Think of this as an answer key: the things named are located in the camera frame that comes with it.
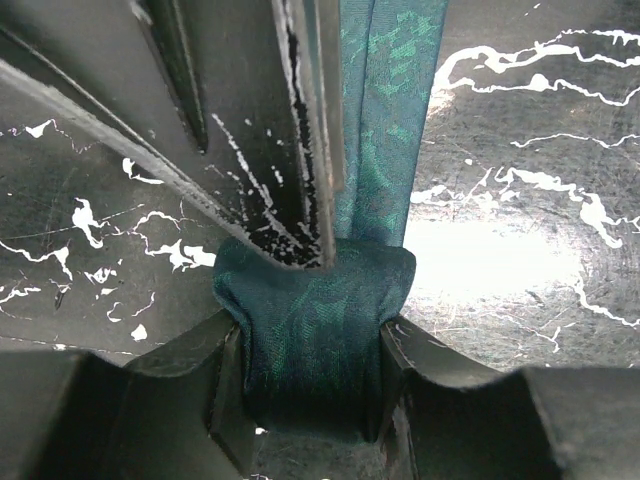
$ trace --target green patterned fabric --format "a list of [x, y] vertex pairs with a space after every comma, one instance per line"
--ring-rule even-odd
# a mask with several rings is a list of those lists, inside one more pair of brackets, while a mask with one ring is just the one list
[[336, 235], [401, 246], [448, 0], [343, 0]]
[[335, 267], [283, 271], [234, 239], [218, 252], [214, 294], [242, 329], [245, 401], [263, 428], [376, 440], [379, 329], [415, 273], [401, 245], [446, 5], [341, 2], [347, 181]]
[[339, 240], [328, 272], [283, 270], [223, 244], [214, 292], [245, 334], [245, 401], [262, 428], [375, 441], [382, 323], [413, 282], [404, 248]]

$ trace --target fabric strap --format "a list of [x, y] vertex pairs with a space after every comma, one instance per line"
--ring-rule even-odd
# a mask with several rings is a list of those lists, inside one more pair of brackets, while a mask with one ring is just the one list
[[218, 252], [214, 294], [242, 329], [246, 406], [263, 428], [376, 440], [379, 329], [415, 273], [401, 245], [446, 6], [341, 2], [347, 180], [335, 267], [284, 271], [234, 239]]

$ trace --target teal fabric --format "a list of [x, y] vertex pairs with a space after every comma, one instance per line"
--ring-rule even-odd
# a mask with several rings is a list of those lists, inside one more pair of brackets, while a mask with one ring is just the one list
[[214, 294], [242, 329], [245, 401], [263, 428], [376, 440], [379, 328], [415, 273], [401, 245], [446, 6], [341, 2], [347, 180], [335, 267], [283, 271], [234, 239], [218, 252]]
[[330, 271], [289, 271], [225, 242], [214, 292], [245, 335], [245, 402], [267, 430], [376, 439], [380, 326], [402, 308], [415, 257], [339, 240]]
[[343, 0], [340, 238], [401, 246], [448, 0]]

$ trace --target black plastic part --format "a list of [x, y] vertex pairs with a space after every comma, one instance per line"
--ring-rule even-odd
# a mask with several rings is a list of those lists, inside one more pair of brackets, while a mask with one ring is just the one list
[[382, 339], [390, 480], [638, 478], [637, 369], [503, 375], [403, 318]]
[[0, 83], [47, 103], [272, 261], [326, 267], [333, 165], [344, 153], [339, 107], [326, 106], [340, 101], [340, 76], [320, 59], [339, 42], [320, 42], [337, 35], [339, 18], [317, 17], [315, 3], [7, 0], [0, 31], [18, 54], [0, 51]]
[[[224, 380], [239, 377], [238, 338], [223, 311], [126, 368], [87, 352], [0, 355], [0, 478], [243, 478], [255, 425], [241, 382]], [[212, 410], [243, 428], [212, 439]]]

